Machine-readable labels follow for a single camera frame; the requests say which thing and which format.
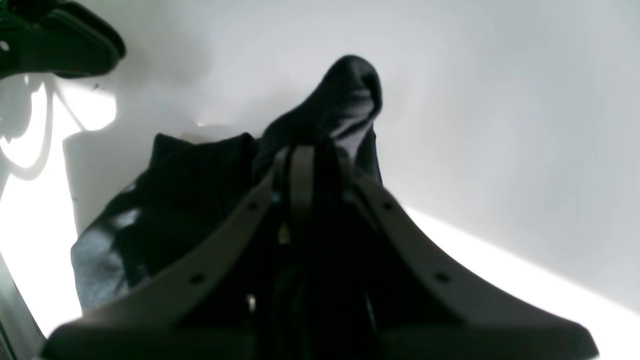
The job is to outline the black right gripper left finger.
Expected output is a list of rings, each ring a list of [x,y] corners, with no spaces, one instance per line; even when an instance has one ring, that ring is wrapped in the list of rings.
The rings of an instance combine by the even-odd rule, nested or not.
[[[273,167],[217,231],[175,264],[103,307],[59,326],[44,360],[254,360],[256,335],[230,329],[176,329],[236,266],[270,210],[293,191],[292,172],[313,178],[314,148],[281,150]]]

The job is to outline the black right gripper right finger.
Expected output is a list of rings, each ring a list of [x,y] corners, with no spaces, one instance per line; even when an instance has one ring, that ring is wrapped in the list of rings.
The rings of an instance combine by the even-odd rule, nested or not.
[[[391,194],[337,151],[343,200],[377,235],[375,254],[390,264],[374,293],[376,315],[391,300],[391,314],[409,324],[379,326],[387,360],[592,360],[599,350],[590,332],[498,289],[459,264],[410,219]]]

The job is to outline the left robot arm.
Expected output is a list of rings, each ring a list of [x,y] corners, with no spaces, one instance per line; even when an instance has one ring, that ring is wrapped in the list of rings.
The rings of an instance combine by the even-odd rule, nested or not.
[[[117,30],[73,0],[3,0],[0,18],[2,78],[103,76],[127,54]]]

